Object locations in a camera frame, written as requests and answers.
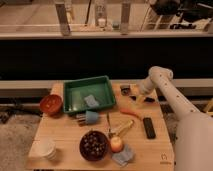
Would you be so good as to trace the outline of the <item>black yellow gripper body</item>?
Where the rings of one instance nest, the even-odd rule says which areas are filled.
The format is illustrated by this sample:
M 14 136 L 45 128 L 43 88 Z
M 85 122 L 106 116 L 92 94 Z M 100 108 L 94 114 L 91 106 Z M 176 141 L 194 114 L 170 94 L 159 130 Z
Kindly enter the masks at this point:
M 155 99 L 152 97 L 148 97 L 140 94 L 139 92 L 134 91 L 129 84 L 121 85 L 120 91 L 123 96 L 128 96 L 135 102 L 153 103 L 155 101 Z

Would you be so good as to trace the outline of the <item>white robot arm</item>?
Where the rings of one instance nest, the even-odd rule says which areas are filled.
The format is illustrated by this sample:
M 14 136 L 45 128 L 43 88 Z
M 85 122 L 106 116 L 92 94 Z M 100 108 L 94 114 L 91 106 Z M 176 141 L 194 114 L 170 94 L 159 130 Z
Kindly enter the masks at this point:
M 153 66 L 139 83 L 139 92 L 160 89 L 179 122 L 174 171 L 213 171 L 213 117 L 201 112 L 172 83 L 173 71 Z

